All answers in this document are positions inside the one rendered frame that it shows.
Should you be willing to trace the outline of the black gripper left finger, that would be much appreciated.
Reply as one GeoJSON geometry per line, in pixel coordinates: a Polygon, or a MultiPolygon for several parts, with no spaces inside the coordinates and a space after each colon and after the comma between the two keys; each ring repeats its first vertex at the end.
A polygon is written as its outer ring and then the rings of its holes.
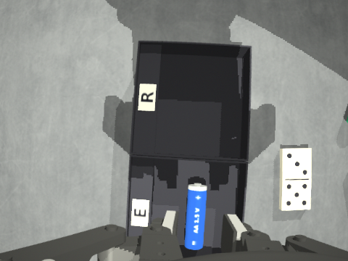
{"type": "Polygon", "coordinates": [[[0,261],[90,261],[95,254],[97,261],[172,261],[183,258],[177,234],[178,211],[167,210],[141,236],[126,236],[124,227],[109,224],[2,252],[0,261]]]}

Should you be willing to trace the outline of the black divided bin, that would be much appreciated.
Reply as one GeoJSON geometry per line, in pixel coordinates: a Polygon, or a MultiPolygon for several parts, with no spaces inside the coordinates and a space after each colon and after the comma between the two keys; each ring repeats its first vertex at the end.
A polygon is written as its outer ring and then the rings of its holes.
{"type": "Polygon", "coordinates": [[[244,222],[251,84],[252,46],[138,41],[126,236],[178,211],[183,258],[222,253],[223,215],[244,222]],[[185,247],[188,188],[195,183],[207,186],[198,250],[185,247]]]}

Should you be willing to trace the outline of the blue aa battery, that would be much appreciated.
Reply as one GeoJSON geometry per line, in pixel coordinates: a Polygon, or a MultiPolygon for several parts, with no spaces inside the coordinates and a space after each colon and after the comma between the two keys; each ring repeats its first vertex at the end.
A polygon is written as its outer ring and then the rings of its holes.
{"type": "Polygon", "coordinates": [[[187,199],[185,247],[197,250],[203,247],[204,241],[207,186],[201,183],[188,185],[187,199]]]}

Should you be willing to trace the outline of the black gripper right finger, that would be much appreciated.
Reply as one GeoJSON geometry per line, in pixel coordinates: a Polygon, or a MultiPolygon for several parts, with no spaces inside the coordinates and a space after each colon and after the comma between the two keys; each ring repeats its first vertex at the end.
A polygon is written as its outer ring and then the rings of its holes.
{"type": "Polygon", "coordinates": [[[241,223],[236,215],[223,215],[222,253],[269,250],[312,252],[348,258],[348,251],[303,235],[288,236],[285,245],[281,245],[280,241],[271,241],[266,233],[253,230],[250,225],[241,223]]]}

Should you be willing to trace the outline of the white domino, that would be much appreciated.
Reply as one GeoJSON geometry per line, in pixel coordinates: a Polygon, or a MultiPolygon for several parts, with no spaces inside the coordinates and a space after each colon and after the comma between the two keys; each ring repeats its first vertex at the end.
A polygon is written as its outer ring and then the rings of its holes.
{"type": "Polygon", "coordinates": [[[280,149],[280,210],[310,210],[311,149],[280,149]]]}

